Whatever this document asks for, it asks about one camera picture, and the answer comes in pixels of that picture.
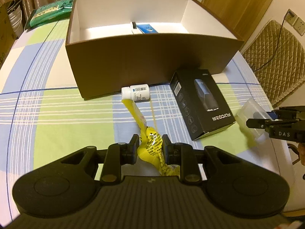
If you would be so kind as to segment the clear plastic cup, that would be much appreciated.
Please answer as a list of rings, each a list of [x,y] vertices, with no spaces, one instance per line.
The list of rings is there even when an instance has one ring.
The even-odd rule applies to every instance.
[[[268,113],[253,99],[250,98],[237,112],[235,119],[241,131],[248,137],[257,140],[265,133],[264,129],[250,129],[246,122],[248,119],[271,119]]]

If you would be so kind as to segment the yellow snack packet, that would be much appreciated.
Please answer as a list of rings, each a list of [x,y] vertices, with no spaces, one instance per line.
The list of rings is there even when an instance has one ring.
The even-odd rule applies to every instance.
[[[131,99],[123,99],[122,103],[128,109],[137,125],[140,128],[141,144],[137,149],[139,158],[152,164],[161,174],[161,176],[180,176],[180,167],[177,165],[168,165],[165,162],[163,154],[162,136],[153,127],[148,127],[146,119]]]

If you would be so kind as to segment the black shaver box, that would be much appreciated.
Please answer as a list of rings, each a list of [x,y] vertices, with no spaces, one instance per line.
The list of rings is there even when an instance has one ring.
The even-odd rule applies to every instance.
[[[206,69],[179,69],[170,82],[191,140],[221,132],[235,123],[234,115]]]

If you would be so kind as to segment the white pill bottle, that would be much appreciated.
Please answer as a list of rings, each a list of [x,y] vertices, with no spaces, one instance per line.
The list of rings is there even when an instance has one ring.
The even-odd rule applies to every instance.
[[[133,101],[147,101],[150,99],[150,90],[148,84],[131,85],[121,88],[122,99]]]

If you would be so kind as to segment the blue toothpaste tube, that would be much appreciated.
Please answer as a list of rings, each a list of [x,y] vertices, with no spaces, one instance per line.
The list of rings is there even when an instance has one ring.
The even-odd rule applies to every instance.
[[[158,32],[150,24],[136,24],[137,29],[133,29],[132,33],[137,34],[157,34]]]

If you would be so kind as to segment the checkered tablecloth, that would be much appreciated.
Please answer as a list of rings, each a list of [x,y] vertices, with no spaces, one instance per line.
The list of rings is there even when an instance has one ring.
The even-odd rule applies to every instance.
[[[19,212],[11,189],[22,175],[88,145],[105,149],[128,142],[139,127],[121,95],[85,101],[77,88],[65,48],[69,20],[24,32],[1,68],[1,225]],[[269,100],[239,52],[214,75],[235,115],[249,98],[270,111]],[[147,120],[172,142],[196,149],[213,145],[279,173],[275,147],[259,154],[238,124],[191,141],[169,85],[152,86],[150,100],[137,103]]]

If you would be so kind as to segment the brown cardboard storage box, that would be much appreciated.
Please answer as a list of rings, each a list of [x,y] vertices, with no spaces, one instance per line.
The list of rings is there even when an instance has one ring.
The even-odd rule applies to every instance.
[[[157,34],[132,33],[132,22]],[[224,70],[241,37],[197,0],[75,0],[66,51],[83,99],[169,82],[181,67]]]

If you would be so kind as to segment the green tea packet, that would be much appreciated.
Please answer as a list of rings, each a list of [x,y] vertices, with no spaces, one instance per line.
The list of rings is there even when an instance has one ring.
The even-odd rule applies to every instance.
[[[25,24],[24,30],[29,30],[70,17],[74,1],[75,0],[59,0],[43,5],[38,9],[34,9]]]

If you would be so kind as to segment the brown cardboard carton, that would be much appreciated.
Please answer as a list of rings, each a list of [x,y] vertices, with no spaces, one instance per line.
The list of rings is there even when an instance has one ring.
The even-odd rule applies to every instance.
[[[11,0],[1,5],[1,66],[23,33],[24,22],[22,0]]]

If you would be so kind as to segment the white wall socket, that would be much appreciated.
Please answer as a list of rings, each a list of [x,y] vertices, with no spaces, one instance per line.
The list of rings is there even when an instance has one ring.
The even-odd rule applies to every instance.
[[[297,16],[292,10],[288,9],[285,15],[285,21],[292,26],[295,31],[303,36],[305,33],[305,22]]]

